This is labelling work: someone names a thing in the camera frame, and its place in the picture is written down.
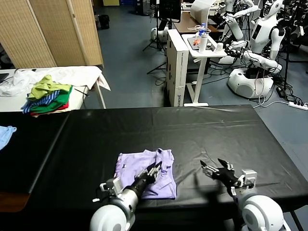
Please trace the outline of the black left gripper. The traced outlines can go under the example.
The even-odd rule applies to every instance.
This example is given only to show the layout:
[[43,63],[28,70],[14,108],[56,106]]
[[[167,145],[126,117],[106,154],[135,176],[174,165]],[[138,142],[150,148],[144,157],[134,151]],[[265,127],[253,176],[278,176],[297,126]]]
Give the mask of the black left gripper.
[[153,184],[161,170],[162,161],[152,163],[138,174],[138,178],[133,182],[133,190],[137,195],[142,195],[148,185]]

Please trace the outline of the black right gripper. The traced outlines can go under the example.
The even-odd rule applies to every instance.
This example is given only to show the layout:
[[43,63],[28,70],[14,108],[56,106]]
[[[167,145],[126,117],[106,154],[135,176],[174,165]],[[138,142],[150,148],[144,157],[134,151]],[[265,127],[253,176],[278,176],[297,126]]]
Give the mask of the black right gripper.
[[235,176],[233,164],[220,158],[218,159],[218,161],[224,168],[217,169],[213,166],[207,165],[204,161],[200,160],[203,173],[214,180],[221,181],[223,185],[226,186],[228,189],[230,189],[231,187],[237,188],[239,186],[239,181],[238,178]]

